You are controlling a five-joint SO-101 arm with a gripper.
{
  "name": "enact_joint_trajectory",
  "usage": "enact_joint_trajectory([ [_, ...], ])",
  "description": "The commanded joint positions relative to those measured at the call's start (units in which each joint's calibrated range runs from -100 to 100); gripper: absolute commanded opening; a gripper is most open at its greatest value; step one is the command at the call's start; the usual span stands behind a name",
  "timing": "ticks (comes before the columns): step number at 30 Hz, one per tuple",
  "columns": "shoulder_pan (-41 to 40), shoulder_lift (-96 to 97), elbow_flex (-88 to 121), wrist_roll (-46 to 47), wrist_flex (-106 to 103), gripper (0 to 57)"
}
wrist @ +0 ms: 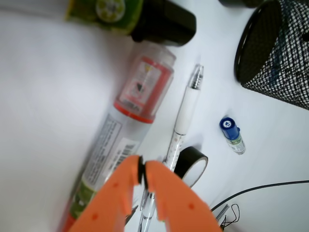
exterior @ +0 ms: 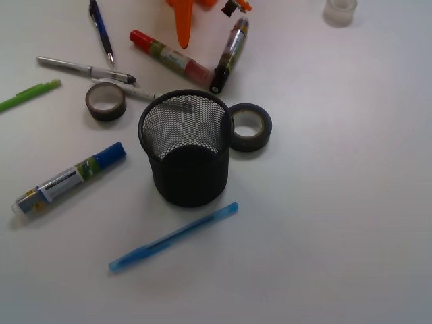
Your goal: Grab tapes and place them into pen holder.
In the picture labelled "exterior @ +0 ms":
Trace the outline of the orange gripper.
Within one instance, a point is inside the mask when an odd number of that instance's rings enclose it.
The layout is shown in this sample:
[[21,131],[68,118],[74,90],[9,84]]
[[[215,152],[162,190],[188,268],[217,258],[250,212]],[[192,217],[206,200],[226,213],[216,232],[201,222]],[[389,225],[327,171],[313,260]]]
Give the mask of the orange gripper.
[[[178,42],[181,48],[186,49],[190,41],[194,0],[167,0],[166,2],[174,11]],[[212,7],[216,2],[217,0],[197,0],[197,3],[204,7]]]

